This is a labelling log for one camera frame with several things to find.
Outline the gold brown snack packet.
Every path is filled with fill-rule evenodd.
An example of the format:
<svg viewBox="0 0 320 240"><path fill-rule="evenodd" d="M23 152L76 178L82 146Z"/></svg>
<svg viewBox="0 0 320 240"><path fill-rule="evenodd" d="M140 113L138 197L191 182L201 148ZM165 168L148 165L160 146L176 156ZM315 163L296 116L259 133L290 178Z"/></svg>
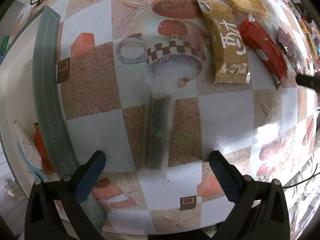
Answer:
<svg viewBox="0 0 320 240"><path fill-rule="evenodd" d="M249 83L248 56L232 8L214 0L197 0L211 38L216 83Z"/></svg>

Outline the yellow snack packet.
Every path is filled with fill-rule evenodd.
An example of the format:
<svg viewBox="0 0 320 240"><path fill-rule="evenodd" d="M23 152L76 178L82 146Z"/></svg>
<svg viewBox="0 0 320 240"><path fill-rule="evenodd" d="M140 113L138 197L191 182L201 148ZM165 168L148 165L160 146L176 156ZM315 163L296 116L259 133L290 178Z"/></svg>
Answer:
<svg viewBox="0 0 320 240"><path fill-rule="evenodd" d="M237 11L266 17L268 10L261 0L226 0L228 4Z"/></svg>

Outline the green storage box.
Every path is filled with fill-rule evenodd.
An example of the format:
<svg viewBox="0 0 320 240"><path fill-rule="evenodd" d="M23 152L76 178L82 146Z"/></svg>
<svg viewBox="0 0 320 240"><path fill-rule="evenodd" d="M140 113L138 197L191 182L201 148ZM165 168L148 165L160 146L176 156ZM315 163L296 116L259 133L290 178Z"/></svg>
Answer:
<svg viewBox="0 0 320 240"><path fill-rule="evenodd" d="M35 177L24 162L18 137L34 136L38 123L56 173L73 174L79 163L65 127L57 86L56 43L60 15L44 6L18 33L1 64L1 145L26 196Z"/></svg>

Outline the clear seaweed stick packet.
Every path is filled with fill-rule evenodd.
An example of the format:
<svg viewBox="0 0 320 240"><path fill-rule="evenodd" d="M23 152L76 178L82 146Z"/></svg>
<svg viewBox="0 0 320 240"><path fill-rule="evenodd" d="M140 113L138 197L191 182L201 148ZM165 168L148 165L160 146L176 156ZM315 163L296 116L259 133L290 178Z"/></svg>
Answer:
<svg viewBox="0 0 320 240"><path fill-rule="evenodd" d="M142 169L166 180L179 70L168 64L152 67L145 76L147 100Z"/></svg>

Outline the white packet in box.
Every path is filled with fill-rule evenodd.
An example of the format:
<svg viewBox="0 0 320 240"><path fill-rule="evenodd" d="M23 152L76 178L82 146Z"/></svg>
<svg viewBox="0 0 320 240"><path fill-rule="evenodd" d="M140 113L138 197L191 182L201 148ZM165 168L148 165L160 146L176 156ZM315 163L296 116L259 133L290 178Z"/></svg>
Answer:
<svg viewBox="0 0 320 240"><path fill-rule="evenodd" d="M42 158L34 145L33 141L27 136L23 127L18 121L13 123L14 131L17 135L18 143L21 147L23 155L25 156L27 162L34 168L39 170L42 169Z"/></svg>

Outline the orange packet in box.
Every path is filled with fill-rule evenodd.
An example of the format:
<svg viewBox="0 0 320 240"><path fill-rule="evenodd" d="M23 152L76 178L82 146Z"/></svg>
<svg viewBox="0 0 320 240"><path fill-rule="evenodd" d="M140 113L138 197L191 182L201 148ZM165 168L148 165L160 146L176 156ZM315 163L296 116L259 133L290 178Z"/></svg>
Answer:
<svg viewBox="0 0 320 240"><path fill-rule="evenodd" d="M36 148L40 154L40 157L42 159L44 169L46 170L47 174L55 173L55 169L52 165L52 162L50 160L50 157L47 153L46 147L45 147L43 139L42 139L39 123L38 122L34 123L34 127L36 130L36 132L35 132L35 146L36 146Z"/></svg>

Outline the red snack packet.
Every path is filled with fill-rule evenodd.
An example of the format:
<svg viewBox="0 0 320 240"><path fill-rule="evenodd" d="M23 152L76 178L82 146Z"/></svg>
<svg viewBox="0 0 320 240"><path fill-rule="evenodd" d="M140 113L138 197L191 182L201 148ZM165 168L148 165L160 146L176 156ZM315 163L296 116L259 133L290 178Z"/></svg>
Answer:
<svg viewBox="0 0 320 240"><path fill-rule="evenodd" d="M244 19L239 32L242 40L256 52L269 73L275 77L278 89L287 75L287 63L276 43L252 14Z"/></svg>

